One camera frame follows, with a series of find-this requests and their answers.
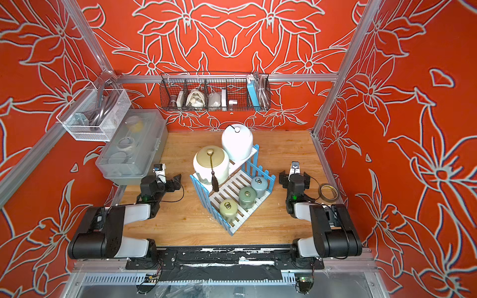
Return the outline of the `green small canister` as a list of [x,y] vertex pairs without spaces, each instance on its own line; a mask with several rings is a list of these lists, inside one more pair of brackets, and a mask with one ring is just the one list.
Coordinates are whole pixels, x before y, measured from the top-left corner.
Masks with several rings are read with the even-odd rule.
[[240,189],[239,204],[241,208],[243,208],[244,210],[248,210],[252,208],[255,204],[256,199],[257,199],[257,193],[252,187],[246,186]]

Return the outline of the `white ceramic jar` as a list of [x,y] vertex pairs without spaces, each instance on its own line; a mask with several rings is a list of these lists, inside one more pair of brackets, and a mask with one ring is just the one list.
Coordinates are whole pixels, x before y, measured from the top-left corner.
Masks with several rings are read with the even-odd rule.
[[245,125],[228,125],[222,133],[222,147],[230,160],[246,160],[252,152],[253,134]]

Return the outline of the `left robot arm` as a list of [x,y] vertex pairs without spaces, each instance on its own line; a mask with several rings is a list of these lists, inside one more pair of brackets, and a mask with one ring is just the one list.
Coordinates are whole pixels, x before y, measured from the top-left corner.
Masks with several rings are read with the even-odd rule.
[[68,256],[73,260],[129,258],[157,264],[155,241],[126,237],[124,226],[153,219],[166,193],[182,188],[180,174],[171,180],[164,175],[150,175],[142,179],[136,203],[87,208],[68,246]]

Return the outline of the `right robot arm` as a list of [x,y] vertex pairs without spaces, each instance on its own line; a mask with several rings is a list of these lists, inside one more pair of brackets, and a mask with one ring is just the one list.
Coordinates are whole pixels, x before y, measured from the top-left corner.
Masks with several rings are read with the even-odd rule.
[[360,256],[363,244],[349,212],[343,204],[326,205],[308,196],[311,177],[307,174],[279,174],[279,184],[287,190],[287,213],[311,224],[313,235],[297,238],[291,245],[294,258],[338,258]]

